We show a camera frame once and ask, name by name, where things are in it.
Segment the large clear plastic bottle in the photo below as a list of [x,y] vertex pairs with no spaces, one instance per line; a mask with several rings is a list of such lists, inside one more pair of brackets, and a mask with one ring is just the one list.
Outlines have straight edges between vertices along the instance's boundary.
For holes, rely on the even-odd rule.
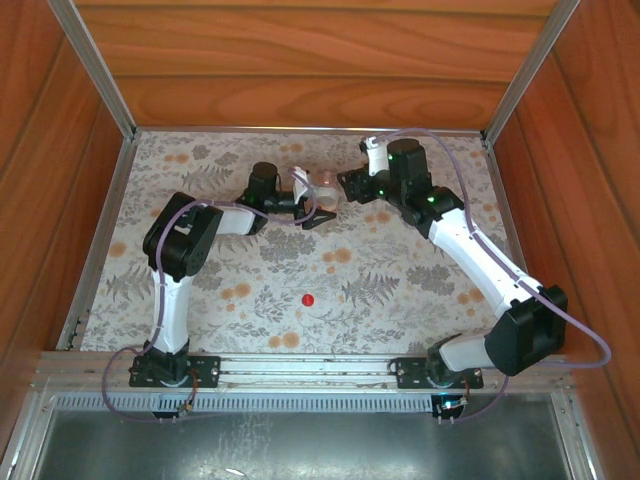
[[318,174],[316,196],[322,209],[335,211],[338,208],[340,187],[334,171],[323,170]]

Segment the floral patterned tablecloth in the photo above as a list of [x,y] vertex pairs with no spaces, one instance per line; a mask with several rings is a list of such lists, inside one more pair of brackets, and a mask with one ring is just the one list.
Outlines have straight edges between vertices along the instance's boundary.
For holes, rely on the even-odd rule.
[[[318,176],[366,160],[358,135],[143,132],[138,140],[98,290],[77,328],[79,350],[148,337],[154,288],[142,242],[174,193],[232,201],[259,161]],[[188,308],[191,347],[212,353],[420,354],[494,321],[462,269],[383,201],[340,200],[336,218],[309,231],[269,223],[253,236],[217,237]]]

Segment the wide aluminium mounting beam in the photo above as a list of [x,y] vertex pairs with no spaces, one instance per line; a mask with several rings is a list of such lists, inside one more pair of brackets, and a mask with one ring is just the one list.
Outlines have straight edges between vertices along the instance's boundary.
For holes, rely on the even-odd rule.
[[[391,393],[397,390],[388,364],[393,354],[252,354],[220,355],[219,392]],[[109,352],[46,352],[31,380],[34,388],[98,391],[102,376],[108,389],[129,388],[133,357]]]

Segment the small circuit board green light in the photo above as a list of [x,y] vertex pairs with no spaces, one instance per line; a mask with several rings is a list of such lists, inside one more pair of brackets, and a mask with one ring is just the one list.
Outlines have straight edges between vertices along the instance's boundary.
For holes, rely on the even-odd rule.
[[467,404],[468,400],[463,395],[432,395],[432,416],[441,420],[457,419],[461,416]]

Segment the grey metal sheet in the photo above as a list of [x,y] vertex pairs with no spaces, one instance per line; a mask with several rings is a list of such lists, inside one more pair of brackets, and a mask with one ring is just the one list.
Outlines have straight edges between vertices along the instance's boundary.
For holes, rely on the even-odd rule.
[[37,480],[567,480],[548,406],[420,414],[227,414],[176,425],[55,416]]

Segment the aluminium table edge rail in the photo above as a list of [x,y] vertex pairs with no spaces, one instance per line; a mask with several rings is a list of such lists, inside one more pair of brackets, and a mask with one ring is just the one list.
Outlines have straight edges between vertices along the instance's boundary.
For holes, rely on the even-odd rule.
[[65,351],[74,347],[77,343],[75,340],[76,328],[88,318],[91,311],[104,262],[108,255],[120,205],[135,159],[138,142],[136,135],[131,138],[125,138],[122,142],[79,283],[59,339],[54,347],[55,351]]
[[483,148],[487,155],[487,165],[489,175],[492,180],[493,188],[496,194],[498,207],[501,213],[503,225],[506,231],[507,242],[509,245],[510,258],[516,266],[525,273],[528,272],[526,260],[524,258],[521,243],[518,237],[517,229],[514,223],[513,215],[510,209],[509,201],[506,194],[504,182],[495,156],[493,145],[488,141],[482,140]]
[[[290,126],[138,126],[136,134],[142,132],[207,132],[207,133],[268,133],[268,134],[335,134],[365,135],[390,134],[401,129],[348,128],[348,127],[290,127]],[[473,129],[432,129],[439,136],[482,137],[482,131]]]

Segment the aluminium frame post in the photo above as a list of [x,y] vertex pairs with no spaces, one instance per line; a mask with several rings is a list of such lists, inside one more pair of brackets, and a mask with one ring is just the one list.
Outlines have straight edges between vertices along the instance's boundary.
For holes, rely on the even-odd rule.
[[122,135],[133,139],[137,125],[74,0],[47,0]]
[[558,0],[484,130],[483,138],[487,144],[493,145],[498,139],[580,1]]

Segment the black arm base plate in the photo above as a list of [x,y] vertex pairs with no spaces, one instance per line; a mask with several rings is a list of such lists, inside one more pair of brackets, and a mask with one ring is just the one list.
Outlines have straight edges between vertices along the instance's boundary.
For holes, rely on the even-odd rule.
[[217,356],[156,358],[138,356],[129,368],[134,388],[202,388],[218,386],[221,359]]
[[388,364],[399,389],[481,389],[484,379],[479,369],[449,370],[441,360],[428,357],[398,357]]

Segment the aluminium lower frame bar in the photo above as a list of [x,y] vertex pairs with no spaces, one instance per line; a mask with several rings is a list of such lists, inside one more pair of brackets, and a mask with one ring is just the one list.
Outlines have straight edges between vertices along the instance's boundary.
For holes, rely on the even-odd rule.
[[604,473],[578,397],[567,390],[550,395],[571,480],[604,480]]
[[46,390],[27,394],[0,464],[0,480],[35,478],[56,397]]

